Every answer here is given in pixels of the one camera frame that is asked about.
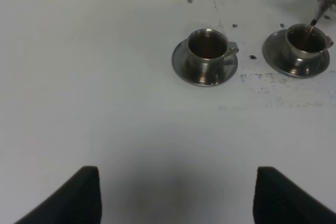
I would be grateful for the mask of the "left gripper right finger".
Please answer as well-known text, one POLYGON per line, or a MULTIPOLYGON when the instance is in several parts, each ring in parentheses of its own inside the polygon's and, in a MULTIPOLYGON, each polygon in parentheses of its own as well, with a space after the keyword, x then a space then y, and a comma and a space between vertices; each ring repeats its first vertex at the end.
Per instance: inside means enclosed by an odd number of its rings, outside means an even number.
POLYGON ((253 201, 254 223, 335 223, 335 212, 274 167, 259 167, 253 201))

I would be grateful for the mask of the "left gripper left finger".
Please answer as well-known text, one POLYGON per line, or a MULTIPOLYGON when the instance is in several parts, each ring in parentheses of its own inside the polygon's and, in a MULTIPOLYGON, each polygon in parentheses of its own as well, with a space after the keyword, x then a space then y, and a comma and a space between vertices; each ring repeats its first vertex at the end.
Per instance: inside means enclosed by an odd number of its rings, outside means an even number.
POLYGON ((84 166, 17 223, 100 223, 99 170, 84 166))

